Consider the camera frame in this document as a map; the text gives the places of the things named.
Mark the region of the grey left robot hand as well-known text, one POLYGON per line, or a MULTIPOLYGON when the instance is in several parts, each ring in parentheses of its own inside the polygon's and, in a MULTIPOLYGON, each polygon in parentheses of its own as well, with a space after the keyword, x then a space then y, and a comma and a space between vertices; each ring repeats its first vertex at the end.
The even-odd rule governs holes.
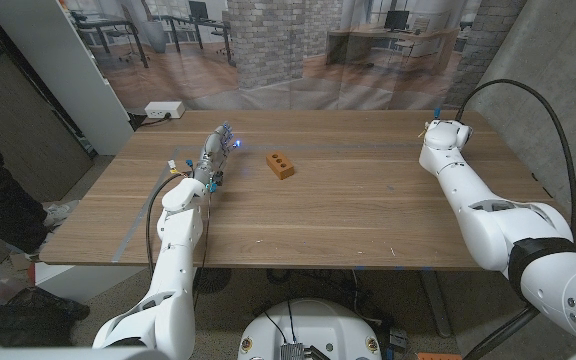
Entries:
POLYGON ((241 146, 240 140, 232 139, 232 127, 224 122, 206 138, 202 147, 192 177, 204 184, 209 192, 215 192, 222 185, 227 157, 232 150, 241 146))

